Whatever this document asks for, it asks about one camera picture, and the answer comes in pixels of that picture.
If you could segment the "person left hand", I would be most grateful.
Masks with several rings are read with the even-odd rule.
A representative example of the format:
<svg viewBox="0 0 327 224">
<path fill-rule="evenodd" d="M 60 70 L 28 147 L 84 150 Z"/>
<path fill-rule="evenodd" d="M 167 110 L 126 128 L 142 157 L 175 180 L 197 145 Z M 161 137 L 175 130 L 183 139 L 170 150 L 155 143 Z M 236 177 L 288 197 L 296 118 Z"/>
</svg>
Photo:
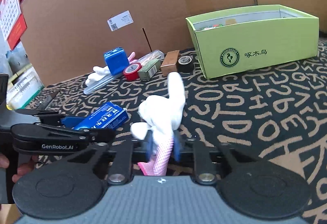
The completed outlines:
<svg viewBox="0 0 327 224">
<path fill-rule="evenodd" d="M 7 169 L 9 167 L 8 158 L 1 153 L 0 155 L 0 164 L 2 169 Z M 38 156 L 31 156 L 30 160 L 27 163 L 23 163 L 17 168 L 17 173 L 12 176 L 12 181 L 16 183 L 22 176 L 34 170 L 36 162 L 38 161 Z"/>
</svg>

